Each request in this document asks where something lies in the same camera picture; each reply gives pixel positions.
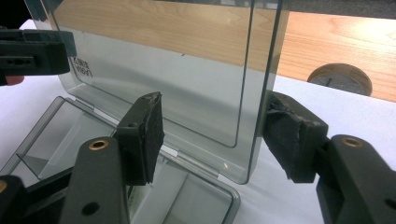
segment container hinge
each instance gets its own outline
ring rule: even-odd
[[[187,162],[188,164],[192,165],[194,168],[197,169],[198,172],[204,173],[206,175],[210,175],[215,177],[216,179],[219,177],[219,171],[216,170],[215,168],[208,166],[207,164],[198,161],[196,159],[194,159],[193,157],[187,155],[186,153],[183,153],[181,151],[179,151],[177,153],[177,157],[185,162]]]
[[[91,111],[93,111],[95,109],[95,106],[93,104],[90,104],[82,99],[77,98],[77,97],[76,97],[76,101],[74,101],[73,104],[86,107],[87,109],[89,109]]]

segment container lid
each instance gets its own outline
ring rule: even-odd
[[[28,7],[38,29],[74,35],[77,57],[71,74],[60,76],[70,94],[120,120],[139,96],[160,91],[165,144],[248,182],[276,10],[152,0]]]

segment label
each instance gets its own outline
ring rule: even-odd
[[[78,57],[73,57],[73,64],[76,67],[76,70],[81,73],[82,75],[85,75],[87,77],[92,77],[92,72],[90,67],[88,66],[88,63],[85,62],[84,60],[81,60]]]

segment white surface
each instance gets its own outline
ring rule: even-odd
[[[356,135],[370,142],[396,170],[396,104],[277,77],[275,91],[286,93],[330,126],[328,136]],[[67,96],[58,77],[27,77],[0,87],[0,167],[6,163],[56,96]],[[315,184],[288,181],[265,145],[250,182],[236,188],[242,204],[234,223],[322,223]]]

